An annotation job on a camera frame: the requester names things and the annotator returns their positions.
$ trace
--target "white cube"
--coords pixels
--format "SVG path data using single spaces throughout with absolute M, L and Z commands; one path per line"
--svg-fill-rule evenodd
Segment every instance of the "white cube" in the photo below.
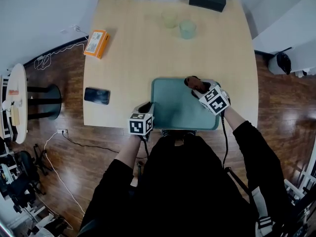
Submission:
M 219 85 L 211 88 L 199 99 L 199 101 L 209 112 L 212 112 L 214 115 L 218 115 L 230 105 L 227 94 L 221 89 Z
M 132 113 L 128 119 L 128 133 L 146 135 L 153 129 L 153 115 L 145 113 Z

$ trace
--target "green plastic tray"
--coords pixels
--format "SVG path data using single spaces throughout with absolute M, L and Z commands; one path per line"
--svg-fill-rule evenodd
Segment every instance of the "green plastic tray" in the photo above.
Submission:
M 152 82 L 151 102 L 155 104 L 154 128 L 169 130 L 215 130 L 219 116 L 207 111 L 184 78 L 157 78 Z

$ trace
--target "glass cup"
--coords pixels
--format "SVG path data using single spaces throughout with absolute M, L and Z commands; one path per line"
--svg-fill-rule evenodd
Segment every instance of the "glass cup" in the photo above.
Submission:
M 174 28 L 177 26 L 177 13 L 172 10 L 164 10 L 161 14 L 164 26 Z
M 183 20 L 180 25 L 181 37 L 185 40 L 192 39 L 196 35 L 196 24 L 190 19 Z

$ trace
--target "person's left arm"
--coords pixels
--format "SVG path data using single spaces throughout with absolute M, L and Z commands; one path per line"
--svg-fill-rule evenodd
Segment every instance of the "person's left arm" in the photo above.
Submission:
M 127 144 L 115 157 L 95 188 L 80 229 L 91 220 L 111 215 L 127 207 L 128 189 L 133 179 L 133 168 L 141 139 L 131 135 Z

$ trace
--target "black sleeve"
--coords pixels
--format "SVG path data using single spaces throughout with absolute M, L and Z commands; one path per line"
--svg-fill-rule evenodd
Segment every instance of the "black sleeve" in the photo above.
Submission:
M 268 214 L 275 222 L 282 222 L 290 204 L 280 160 L 250 122 L 241 124 L 233 134 L 244 157 L 249 189 L 252 191 L 259 186 Z
M 103 174 L 95 188 L 92 200 L 85 212 L 80 229 L 96 218 L 110 217 L 127 208 L 128 190 L 133 179 L 133 170 L 115 159 Z

